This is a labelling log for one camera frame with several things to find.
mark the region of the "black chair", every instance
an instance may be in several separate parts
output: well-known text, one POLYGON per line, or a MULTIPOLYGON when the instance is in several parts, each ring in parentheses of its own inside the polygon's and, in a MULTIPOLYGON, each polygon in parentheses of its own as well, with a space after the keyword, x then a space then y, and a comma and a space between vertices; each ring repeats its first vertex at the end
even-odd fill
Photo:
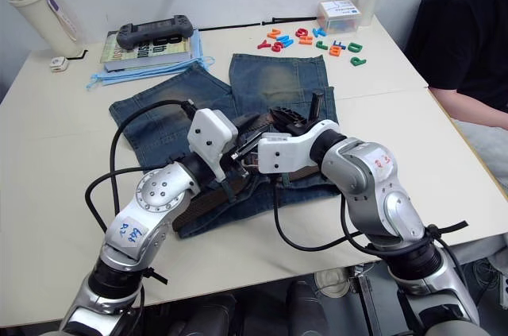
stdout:
POLYGON ((414 68, 418 69, 418 59, 429 38, 431 30, 445 10, 450 0, 421 0, 404 54, 414 68))

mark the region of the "clear plastic container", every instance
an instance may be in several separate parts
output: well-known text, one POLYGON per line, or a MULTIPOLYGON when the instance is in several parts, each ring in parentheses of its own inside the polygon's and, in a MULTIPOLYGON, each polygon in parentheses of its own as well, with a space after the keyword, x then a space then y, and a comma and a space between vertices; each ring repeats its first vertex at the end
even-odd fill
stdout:
POLYGON ((324 1, 317 8, 317 23, 328 34, 355 32, 361 16, 350 0, 324 1))

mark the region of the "white table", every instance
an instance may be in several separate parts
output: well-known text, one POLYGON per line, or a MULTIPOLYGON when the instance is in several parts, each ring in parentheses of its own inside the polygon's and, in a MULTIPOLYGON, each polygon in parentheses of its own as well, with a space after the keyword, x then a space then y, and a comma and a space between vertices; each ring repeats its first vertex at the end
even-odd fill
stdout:
MULTIPOLYGON (((300 26, 311 27, 277 25, 291 30, 300 26)), ((232 52, 276 55, 256 49, 268 28, 203 33, 206 55, 217 60, 212 74, 227 81, 232 52)), ((354 68, 348 63, 350 53, 339 59, 324 55, 330 84, 336 86, 343 132, 393 151, 400 180, 425 223, 469 221, 467 229, 446 237, 450 243, 508 231, 505 197, 380 24, 375 21, 352 41, 365 46, 361 55, 368 58, 367 64, 354 68)), ((2 326, 64 315, 102 242, 83 192, 108 169, 116 129, 108 107, 165 79, 85 91, 90 74, 100 69, 101 48, 90 46, 85 60, 71 62, 60 74, 48 70, 49 52, 33 52, 0 106, 2 326)), ((280 56, 316 56, 318 50, 293 44, 280 56)), ((117 166, 132 165, 137 165, 136 157, 122 139, 117 166)), ((122 205, 131 199, 139 177, 135 173, 119 178, 122 205)), ((94 202, 109 223, 109 184, 97 189, 94 202)), ((302 244, 317 245, 341 235, 337 199, 285 207, 281 222, 302 244)), ((294 250, 279 239, 272 213, 267 212, 185 241, 169 238, 154 267, 170 283, 146 280, 147 304, 369 260, 349 245, 320 253, 294 250)))

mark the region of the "black cable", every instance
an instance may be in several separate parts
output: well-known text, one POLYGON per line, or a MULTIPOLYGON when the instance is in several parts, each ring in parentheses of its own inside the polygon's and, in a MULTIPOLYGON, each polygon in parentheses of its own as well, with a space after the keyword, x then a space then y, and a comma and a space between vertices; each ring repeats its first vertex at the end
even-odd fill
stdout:
POLYGON ((466 281, 466 276, 464 275, 464 270, 462 269, 462 266, 459 263, 459 260, 457 260, 457 257, 455 256, 455 253, 450 249, 450 246, 443 241, 441 238, 436 238, 436 241, 441 243, 443 246, 443 249, 448 253, 450 258, 452 258, 453 264, 455 265, 455 270, 457 271, 457 274, 459 275, 460 280, 462 280, 462 283, 464 284, 465 288, 469 291, 468 282, 466 281))
POLYGON ((485 292, 491 286, 491 284, 494 281, 495 277, 496 277, 496 274, 492 275, 492 277, 489 279, 489 282, 485 286, 482 287, 482 290, 479 292, 478 296, 476 296, 476 299, 475 299, 476 308, 478 308, 479 302, 482 301, 482 298, 485 295, 485 292))
MULTIPOLYGON (((154 108, 161 107, 161 106, 167 106, 170 104, 175 105, 183 105, 184 101, 181 100, 175 100, 175 99, 169 99, 169 100, 161 100, 160 102, 155 102, 149 106, 146 106, 144 108, 141 108, 140 110, 134 112, 133 114, 130 114, 119 126, 117 129, 117 132, 113 136, 113 140, 111 141, 111 150, 110 150, 110 172, 114 172, 114 158, 115 153, 117 151, 117 143, 118 139, 120 138, 120 135, 124 131, 125 127, 129 125, 129 123, 134 120, 135 118, 141 116, 142 114, 145 114, 146 112, 153 110, 154 108)), ((114 205, 114 213, 117 215, 120 213, 120 200, 118 199, 118 185, 117 185, 117 179, 115 178, 115 175, 111 176, 111 189, 113 191, 113 205, 114 205)))
POLYGON ((144 311, 144 287, 141 286, 141 290, 140 290, 140 307, 137 310, 136 320, 134 320, 133 326, 131 327, 131 329, 129 330, 129 332, 127 333, 126 336, 131 336, 133 334, 134 330, 137 327, 137 324, 140 322, 141 316, 143 315, 143 311, 144 311))
POLYGON ((130 173, 130 172, 140 172, 140 171, 144 171, 145 169, 158 169, 158 168, 163 168, 164 166, 165 165, 154 165, 154 166, 147 167, 147 168, 134 167, 134 168, 119 169, 117 171, 109 172, 109 173, 106 173, 105 175, 98 177, 88 186, 88 188, 85 190, 85 202, 87 203, 88 209, 90 209, 90 212, 92 213, 92 215, 94 216, 95 220, 97 221, 98 225, 101 227, 101 229, 104 233, 107 230, 107 226, 104 223, 104 221, 102 220, 100 214, 97 212, 97 209, 95 208, 95 205, 94 205, 94 203, 92 203, 92 199, 91 199, 91 194, 92 194, 92 191, 95 189, 95 187, 97 187, 102 181, 105 181, 105 180, 111 178, 112 176, 122 175, 124 173, 130 173))
MULTIPOLYGON (((314 247, 307 247, 307 246, 300 246, 296 243, 294 243, 291 239, 289 239, 286 234, 284 234, 282 228, 280 227, 279 222, 279 191, 277 190, 277 185, 275 183, 275 180, 272 179, 271 185, 273 188, 273 216, 275 219, 275 227, 277 228, 277 231, 279 232, 280 237, 291 247, 294 247, 297 250, 300 251, 307 251, 307 252, 314 252, 314 251, 322 251, 330 249, 331 247, 334 247, 336 245, 339 245, 340 243, 347 241, 346 237, 341 237, 336 239, 335 241, 332 241, 330 243, 327 243, 326 245, 321 246, 314 246, 314 247)), ((357 237, 361 235, 360 231, 356 231, 355 233, 351 234, 352 237, 357 237)))
POLYGON ((346 198, 344 197, 344 195, 341 196, 341 226, 345 237, 355 249, 361 251, 362 253, 374 255, 375 257, 379 258, 399 257, 403 254, 419 249, 420 247, 430 243, 430 240, 428 238, 422 238, 420 241, 417 241, 412 245, 409 245, 403 249, 393 251, 374 250, 368 249, 367 247, 363 247, 358 242, 356 242, 353 239, 352 234, 349 233, 348 225, 346 223, 346 198))

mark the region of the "denim fabric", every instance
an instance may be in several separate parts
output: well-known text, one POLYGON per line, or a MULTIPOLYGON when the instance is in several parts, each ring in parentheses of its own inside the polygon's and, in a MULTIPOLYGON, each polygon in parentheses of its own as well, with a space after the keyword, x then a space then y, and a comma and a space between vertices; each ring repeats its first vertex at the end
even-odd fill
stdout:
MULTIPOLYGON (((119 125, 140 108, 165 99, 192 99, 198 108, 220 110, 228 118, 237 116, 231 87, 199 64, 132 98, 113 103, 110 113, 119 125)), ((124 135, 140 165, 148 167, 167 163, 179 153, 188 153, 187 132, 190 127, 191 122, 179 106, 162 106, 135 119, 125 128, 124 135)))
MULTIPOLYGON (((313 91, 325 99, 320 118, 337 120, 333 88, 328 87, 325 62, 317 58, 272 58, 234 54, 229 67, 231 87, 195 64, 187 71, 132 98, 110 107, 117 124, 132 112, 163 99, 191 98, 198 108, 221 110, 234 119, 245 113, 265 113, 273 106, 284 106, 306 117, 313 91)), ((165 106, 142 115, 125 129, 125 136, 141 166, 163 164, 171 155, 188 153, 187 131, 190 122, 177 106, 165 106)), ((232 203, 224 203, 186 224, 181 238, 204 233, 220 225, 247 218, 272 208, 267 176, 254 174, 246 188, 232 203)), ((337 194, 335 185, 320 174, 284 184, 280 203, 300 203, 337 194)))

